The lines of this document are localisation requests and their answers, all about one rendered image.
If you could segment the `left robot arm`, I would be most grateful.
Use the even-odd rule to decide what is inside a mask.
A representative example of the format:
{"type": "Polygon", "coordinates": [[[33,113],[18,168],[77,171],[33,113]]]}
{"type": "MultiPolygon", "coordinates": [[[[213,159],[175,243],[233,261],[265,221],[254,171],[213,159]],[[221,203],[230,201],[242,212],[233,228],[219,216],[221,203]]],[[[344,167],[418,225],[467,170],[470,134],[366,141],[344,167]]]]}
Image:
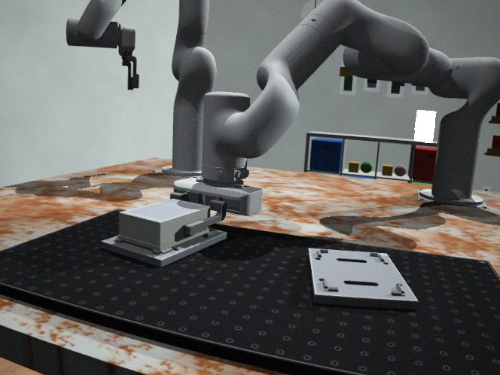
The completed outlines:
{"type": "Polygon", "coordinates": [[[205,94],[201,177],[222,184],[248,177],[247,158],[265,154],[293,124],[297,90],[340,44],[346,46],[343,64],[356,77],[417,84],[439,97],[468,99],[441,119],[432,189],[419,195],[482,204],[472,190],[483,119],[500,100],[500,59],[448,58],[410,24],[357,0],[318,5],[258,67],[263,92],[251,106],[243,93],[205,94]]]}

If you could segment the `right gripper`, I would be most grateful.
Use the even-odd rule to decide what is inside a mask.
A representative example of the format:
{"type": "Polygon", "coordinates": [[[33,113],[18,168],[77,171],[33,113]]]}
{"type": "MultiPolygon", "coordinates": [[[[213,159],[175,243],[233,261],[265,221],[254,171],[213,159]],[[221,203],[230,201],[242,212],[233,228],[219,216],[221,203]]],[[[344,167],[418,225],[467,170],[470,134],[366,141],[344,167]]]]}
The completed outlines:
{"type": "Polygon", "coordinates": [[[133,51],[136,47],[136,29],[130,27],[123,27],[121,31],[120,27],[120,38],[119,38],[119,49],[122,61],[122,66],[128,66],[128,90],[133,90],[133,88],[139,88],[139,75],[136,74],[136,63],[137,59],[133,55],[133,51]],[[127,62],[126,62],[127,61],[127,62]],[[131,77],[131,62],[133,62],[133,76],[131,77]]]}

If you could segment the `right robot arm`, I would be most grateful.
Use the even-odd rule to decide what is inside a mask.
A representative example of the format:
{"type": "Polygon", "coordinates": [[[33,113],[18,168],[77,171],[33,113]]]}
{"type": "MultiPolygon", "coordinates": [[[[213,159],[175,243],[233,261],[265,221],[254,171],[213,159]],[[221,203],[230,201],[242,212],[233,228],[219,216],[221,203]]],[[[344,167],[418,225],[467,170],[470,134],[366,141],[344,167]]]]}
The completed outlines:
{"type": "MultiPolygon", "coordinates": [[[[120,27],[111,20],[125,1],[90,0],[80,19],[67,20],[68,46],[117,48],[120,27]]],[[[208,17],[209,0],[179,0],[172,56],[172,73],[178,81],[172,166],[162,168],[172,175],[201,175],[204,96],[213,91],[216,77],[215,58],[204,48],[208,17]]]]}

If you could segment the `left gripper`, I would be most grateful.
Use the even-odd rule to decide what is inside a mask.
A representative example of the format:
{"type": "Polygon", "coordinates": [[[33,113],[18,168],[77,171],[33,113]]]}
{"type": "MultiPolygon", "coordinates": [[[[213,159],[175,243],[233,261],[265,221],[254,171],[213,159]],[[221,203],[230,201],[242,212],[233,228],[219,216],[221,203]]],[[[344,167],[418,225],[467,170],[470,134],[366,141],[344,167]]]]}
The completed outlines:
{"type": "Polygon", "coordinates": [[[184,237],[207,230],[209,225],[223,221],[226,212],[249,216],[261,211],[263,189],[243,184],[243,180],[233,184],[222,184],[210,182],[205,178],[174,181],[170,199],[210,206],[211,210],[217,211],[212,217],[185,224],[184,237]]]}

